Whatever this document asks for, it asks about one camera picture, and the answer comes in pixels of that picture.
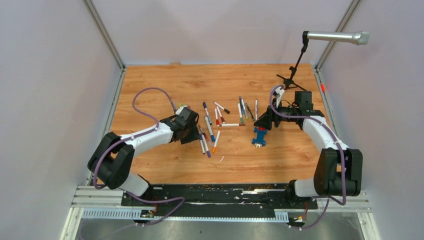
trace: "wooden tabletop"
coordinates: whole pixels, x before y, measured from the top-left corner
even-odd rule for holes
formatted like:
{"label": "wooden tabletop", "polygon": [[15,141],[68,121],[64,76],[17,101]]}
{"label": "wooden tabletop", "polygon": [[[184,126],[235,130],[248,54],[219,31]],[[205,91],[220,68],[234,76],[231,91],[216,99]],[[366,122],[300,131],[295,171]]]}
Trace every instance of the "wooden tabletop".
{"label": "wooden tabletop", "polygon": [[[221,136],[211,158],[202,154],[198,140],[157,146],[137,156],[131,172],[140,174],[153,184],[159,183],[286,183],[314,175],[320,153],[311,139],[293,122],[282,122],[265,135],[266,146],[255,148],[252,139],[253,121],[244,119],[246,126],[217,127],[214,101],[230,110],[222,111],[226,123],[239,123],[239,96],[254,109],[258,99],[258,115],[269,105],[270,90],[282,84],[276,74],[290,76],[290,64],[206,64],[129,66],[123,80],[111,131],[118,135],[138,132],[151,127],[154,121],[132,108],[134,95],[147,87],[164,89],[176,107],[189,105],[199,113],[199,123],[205,129],[205,101],[211,115],[212,130]],[[300,64],[294,80],[312,91],[314,109],[325,108],[310,64]],[[288,89],[283,99],[293,102],[294,92]],[[157,119],[172,116],[166,96],[150,90],[142,93],[136,106]]]}

